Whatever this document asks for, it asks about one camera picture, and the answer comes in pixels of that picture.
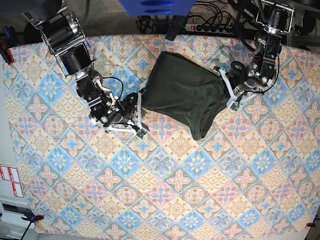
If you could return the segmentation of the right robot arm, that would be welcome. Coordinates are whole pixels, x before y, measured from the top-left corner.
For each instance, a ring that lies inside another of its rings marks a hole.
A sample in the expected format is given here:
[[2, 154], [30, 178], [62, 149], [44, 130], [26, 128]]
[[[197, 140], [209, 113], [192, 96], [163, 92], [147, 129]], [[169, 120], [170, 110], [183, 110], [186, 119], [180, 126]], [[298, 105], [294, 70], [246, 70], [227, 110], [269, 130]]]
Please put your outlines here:
[[62, 0], [30, 0], [23, 14], [40, 31], [65, 77], [74, 76], [78, 95], [87, 101], [94, 125], [112, 130], [120, 124], [138, 131], [141, 122], [141, 93], [115, 97], [103, 86], [102, 75], [93, 69], [94, 60], [87, 49], [84, 22], [68, 11]]

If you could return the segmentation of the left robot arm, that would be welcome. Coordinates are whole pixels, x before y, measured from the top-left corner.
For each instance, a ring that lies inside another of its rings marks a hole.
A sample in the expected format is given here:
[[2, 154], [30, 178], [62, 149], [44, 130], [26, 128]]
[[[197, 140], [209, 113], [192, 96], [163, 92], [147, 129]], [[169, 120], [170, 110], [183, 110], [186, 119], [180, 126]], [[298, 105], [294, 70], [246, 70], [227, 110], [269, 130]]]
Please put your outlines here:
[[[234, 98], [248, 93], [264, 94], [275, 85], [280, 70], [282, 35], [288, 34], [292, 28], [292, 6], [270, 0], [259, 0], [257, 3], [258, 6], [253, 12], [247, 12], [247, 8], [253, 4], [251, 0], [230, 1], [237, 12], [235, 31], [250, 53], [248, 65], [233, 61], [230, 70], [222, 74], [230, 96]], [[246, 41], [241, 17], [254, 26], [261, 27], [254, 36], [254, 46]]]

